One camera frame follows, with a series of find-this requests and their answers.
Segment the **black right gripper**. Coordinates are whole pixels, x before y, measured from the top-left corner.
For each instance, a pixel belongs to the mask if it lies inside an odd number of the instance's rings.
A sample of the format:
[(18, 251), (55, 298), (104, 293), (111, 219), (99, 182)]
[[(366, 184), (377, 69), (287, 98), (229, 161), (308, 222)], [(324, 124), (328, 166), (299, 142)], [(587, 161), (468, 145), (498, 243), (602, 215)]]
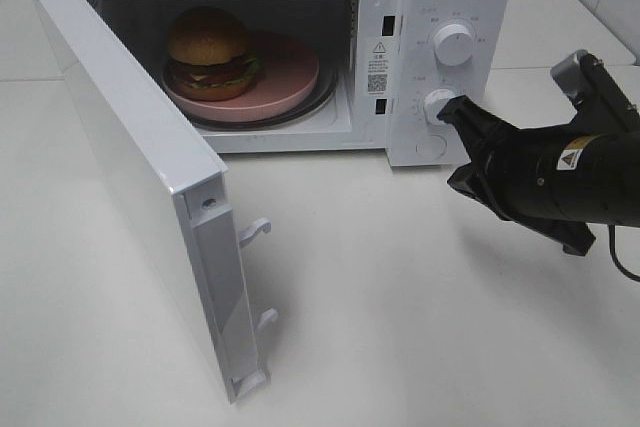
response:
[(588, 253), (595, 236), (585, 222), (544, 218), (545, 187), (538, 184), (543, 128), (517, 128), (465, 95), (448, 100), (436, 117), (454, 127), (471, 160), (447, 180), (454, 191), (559, 243), (566, 254)]

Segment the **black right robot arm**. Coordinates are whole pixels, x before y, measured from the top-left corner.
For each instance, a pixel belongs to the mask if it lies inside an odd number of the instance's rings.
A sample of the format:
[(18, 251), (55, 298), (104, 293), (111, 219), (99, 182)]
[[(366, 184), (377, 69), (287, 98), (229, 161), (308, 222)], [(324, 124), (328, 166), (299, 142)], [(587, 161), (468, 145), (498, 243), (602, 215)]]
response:
[(456, 192), (584, 256), (591, 223), (639, 224), (639, 132), (607, 129), (604, 111), (590, 120), (518, 128), (466, 96), (437, 115), (453, 126), (470, 158), (448, 180)]

